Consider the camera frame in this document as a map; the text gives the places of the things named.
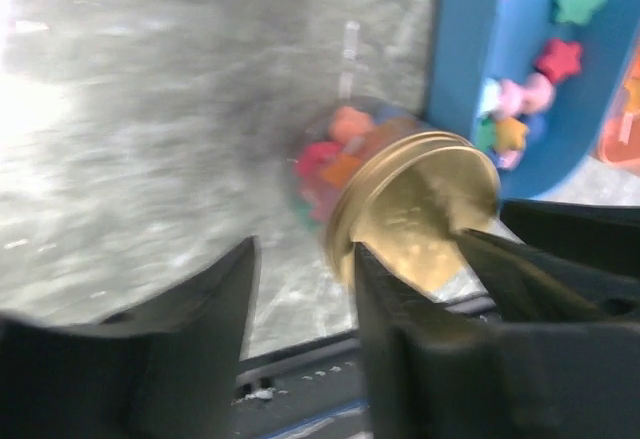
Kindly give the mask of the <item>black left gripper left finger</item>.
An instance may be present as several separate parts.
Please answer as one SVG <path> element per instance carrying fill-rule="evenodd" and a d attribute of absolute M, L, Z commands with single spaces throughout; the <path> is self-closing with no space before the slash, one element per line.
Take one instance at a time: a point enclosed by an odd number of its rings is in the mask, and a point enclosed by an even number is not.
<path fill-rule="evenodd" d="M 98 323 L 1 317 L 5 438 L 226 438 L 259 268 L 255 238 Z"/>

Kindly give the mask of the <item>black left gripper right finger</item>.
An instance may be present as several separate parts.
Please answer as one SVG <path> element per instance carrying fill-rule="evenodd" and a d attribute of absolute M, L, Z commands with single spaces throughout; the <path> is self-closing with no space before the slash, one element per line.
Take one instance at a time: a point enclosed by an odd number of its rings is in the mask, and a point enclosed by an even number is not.
<path fill-rule="evenodd" d="M 639 325 L 484 322 L 448 311 L 355 248 L 377 438 L 635 438 Z"/>

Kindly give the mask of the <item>clear glass jar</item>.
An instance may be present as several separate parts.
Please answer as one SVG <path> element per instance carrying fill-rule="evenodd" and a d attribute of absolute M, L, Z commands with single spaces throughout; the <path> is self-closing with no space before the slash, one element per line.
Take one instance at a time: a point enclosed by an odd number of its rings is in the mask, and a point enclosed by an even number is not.
<path fill-rule="evenodd" d="M 306 229 L 322 232 L 341 193 L 369 159 L 429 128 L 407 109 L 377 97 L 355 96 L 325 107 L 287 151 L 284 180 L 293 212 Z"/>

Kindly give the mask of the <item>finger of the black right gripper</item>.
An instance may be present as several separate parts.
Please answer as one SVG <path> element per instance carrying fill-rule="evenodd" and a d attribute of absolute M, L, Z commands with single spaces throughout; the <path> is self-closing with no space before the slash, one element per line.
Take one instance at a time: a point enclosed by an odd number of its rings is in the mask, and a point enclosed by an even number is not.
<path fill-rule="evenodd" d="M 515 240 L 452 238 L 504 320 L 639 320 L 638 208 L 506 201 L 499 218 Z"/>

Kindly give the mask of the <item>gold jar lid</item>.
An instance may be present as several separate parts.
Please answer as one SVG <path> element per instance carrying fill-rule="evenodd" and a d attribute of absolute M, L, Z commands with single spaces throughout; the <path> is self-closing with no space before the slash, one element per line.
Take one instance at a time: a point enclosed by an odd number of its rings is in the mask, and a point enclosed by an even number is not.
<path fill-rule="evenodd" d="M 326 224 L 324 248 L 336 278 L 354 282 L 354 246 L 364 243 L 401 280 L 431 293 L 464 266 L 453 239 L 485 230 L 498 206 L 492 161 L 450 133 L 393 142 L 355 172 Z"/>

